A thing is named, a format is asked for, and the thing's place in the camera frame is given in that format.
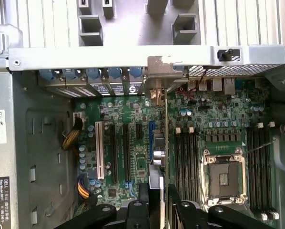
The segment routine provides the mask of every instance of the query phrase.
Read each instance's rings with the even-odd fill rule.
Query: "chip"
[[[209,165],[209,197],[229,198],[239,193],[239,162]]]
[[[109,197],[116,197],[116,189],[114,188],[109,189]]]

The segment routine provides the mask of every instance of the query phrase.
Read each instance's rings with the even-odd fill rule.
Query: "pci express slot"
[[[103,124],[95,122],[97,178],[104,179]]]
[[[117,161],[117,138],[115,125],[110,125],[110,143],[112,146],[112,164],[111,171],[113,183],[118,183],[118,161]]]
[[[266,129],[247,130],[248,151],[258,148],[270,141],[269,131]],[[249,198],[250,209],[257,218],[265,213],[272,219],[272,186],[270,146],[254,150],[248,154]]]
[[[124,162],[124,172],[125,172],[125,182],[131,181],[131,162],[130,162],[130,134],[129,125],[122,125],[123,131],[123,162]]]

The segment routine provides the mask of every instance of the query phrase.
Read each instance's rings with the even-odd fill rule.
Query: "capacitor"
[[[96,194],[101,193],[101,188],[95,188],[94,193],[96,193]]]
[[[95,127],[94,127],[93,125],[90,125],[90,126],[87,128],[87,130],[88,130],[89,132],[94,131],[94,129],[95,129]]]
[[[85,168],[86,168],[85,164],[81,164],[81,165],[80,165],[80,169],[81,169],[81,170],[85,170]]]
[[[79,151],[80,152],[83,152],[85,150],[85,146],[84,145],[81,145],[80,147],[79,147]]]
[[[106,169],[109,169],[110,167],[111,167],[111,163],[108,162],[108,163],[106,164],[105,168],[106,168]]]
[[[79,162],[80,162],[80,164],[84,164],[85,163],[85,159],[84,158],[80,158]]]
[[[188,116],[191,116],[191,115],[192,115],[192,112],[191,112],[191,111],[187,111],[186,113],[187,113]]]
[[[232,126],[237,126],[237,125],[238,125],[237,121],[232,121]]]
[[[180,111],[181,116],[185,116],[186,115],[186,111]]]
[[[81,108],[81,109],[85,109],[85,108],[86,108],[86,105],[85,105],[85,104],[80,104],[80,108]]]
[[[90,179],[90,185],[91,185],[91,186],[94,186],[94,185],[95,185],[95,183],[96,183],[96,180],[94,180],[94,179]]]
[[[97,181],[96,181],[95,187],[101,187],[101,181],[100,181],[100,180],[97,180]]]
[[[92,138],[92,137],[94,137],[94,133],[93,133],[93,132],[89,132],[89,133],[87,134],[87,136],[90,137],[90,138]]]
[[[81,152],[79,153],[79,157],[83,158],[85,156],[85,153]]]

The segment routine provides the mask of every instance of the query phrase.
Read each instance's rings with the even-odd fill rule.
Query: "screw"
[[[142,203],[137,201],[137,202],[134,203],[134,205],[135,205],[135,206],[141,206]]]
[[[182,206],[184,206],[184,207],[189,207],[189,203],[188,203],[188,202],[183,202],[183,203],[182,203]]]
[[[135,229],[139,229],[139,228],[141,228],[141,225],[140,225],[139,223],[136,223],[136,224],[134,225],[134,228],[135,228]]]
[[[219,208],[219,207],[216,207],[216,208],[215,208],[215,211],[217,211],[217,212],[219,212],[219,213],[224,212],[223,209],[222,209],[222,208]]]
[[[285,84],[285,80],[279,80],[281,84]]]
[[[13,65],[14,65],[14,66],[19,66],[19,65],[20,65],[20,61],[19,61],[19,60],[15,60],[15,61],[13,62]]]
[[[104,207],[102,210],[103,211],[109,211],[111,208],[110,207]]]

